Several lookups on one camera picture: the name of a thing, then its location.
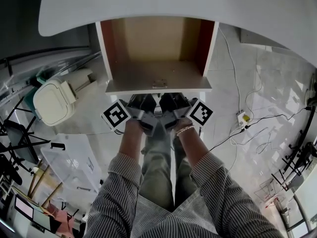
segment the computer screen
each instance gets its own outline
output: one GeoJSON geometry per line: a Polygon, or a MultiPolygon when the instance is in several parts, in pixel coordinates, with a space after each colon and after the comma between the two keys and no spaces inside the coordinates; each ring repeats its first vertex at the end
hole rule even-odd
{"type": "Polygon", "coordinates": [[[25,215],[33,219],[33,208],[26,203],[24,203],[20,198],[16,197],[15,199],[15,208],[20,210],[19,212],[23,212],[25,215]]]}

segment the shirt sleeve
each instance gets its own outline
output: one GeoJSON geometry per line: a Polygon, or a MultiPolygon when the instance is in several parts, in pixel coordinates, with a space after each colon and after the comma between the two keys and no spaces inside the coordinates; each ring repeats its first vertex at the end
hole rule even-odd
{"type": "Polygon", "coordinates": [[[85,238],[130,237],[142,178],[141,167],[132,158],[119,153],[111,161],[108,173],[92,204],[85,238]]]}
{"type": "Polygon", "coordinates": [[[194,166],[191,178],[200,189],[220,236],[283,237],[212,153],[194,166]]]}

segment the wall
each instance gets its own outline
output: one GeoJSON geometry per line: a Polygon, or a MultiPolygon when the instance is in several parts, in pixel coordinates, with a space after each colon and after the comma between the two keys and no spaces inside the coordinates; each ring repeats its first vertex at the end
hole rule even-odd
{"type": "Polygon", "coordinates": [[[0,59],[45,49],[89,46],[87,26],[52,37],[38,31],[41,0],[0,0],[0,59]]]}

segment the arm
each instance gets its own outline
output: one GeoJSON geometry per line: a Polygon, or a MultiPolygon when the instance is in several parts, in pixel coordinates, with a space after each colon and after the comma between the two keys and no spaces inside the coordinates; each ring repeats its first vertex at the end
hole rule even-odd
{"type": "MultiPolygon", "coordinates": [[[[176,129],[187,124],[183,121],[176,129]]],[[[248,194],[231,179],[224,164],[209,152],[195,129],[184,131],[179,138],[193,167],[191,178],[200,188],[220,236],[282,237],[248,194]]]]}
{"type": "Polygon", "coordinates": [[[142,133],[137,121],[126,123],[119,153],[89,213],[85,238],[130,237],[141,182],[142,133]]]}

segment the black cable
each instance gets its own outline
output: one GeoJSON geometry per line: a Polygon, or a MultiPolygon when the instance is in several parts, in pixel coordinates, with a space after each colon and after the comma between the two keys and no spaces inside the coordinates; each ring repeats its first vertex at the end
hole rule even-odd
{"type": "MultiPolygon", "coordinates": [[[[228,139],[230,139],[231,137],[234,137],[235,135],[238,135],[240,133],[242,133],[244,131],[244,129],[242,129],[239,133],[231,135],[230,137],[228,137],[225,141],[227,141],[228,139]]],[[[213,148],[211,148],[209,151],[211,152],[214,148],[218,147],[219,145],[223,144],[225,141],[221,142],[220,144],[214,146],[213,148]]]]}
{"type": "Polygon", "coordinates": [[[276,116],[270,116],[270,117],[263,117],[261,119],[259,119],[257,122],[251,124],[251,125],[247,125],[245,126],[246,129],[250,128],[252,125],[255,125],[257,124],[258,122],[262,121],[263,119],[268,119],[268,118],[274,118],[274,117],[286,117],[286,120],[290,120],[293,116],[299,114],[302,110],[306,109],[306,110],[311,110],[311,108],[309,109],[310,107],[305,107],[305,108],[302,108],[301,110],[299,110],[297,113],[293,114],[290,118],[288,118],[285,114],[280,114],[280,115],[276,115],[276,116]]]}

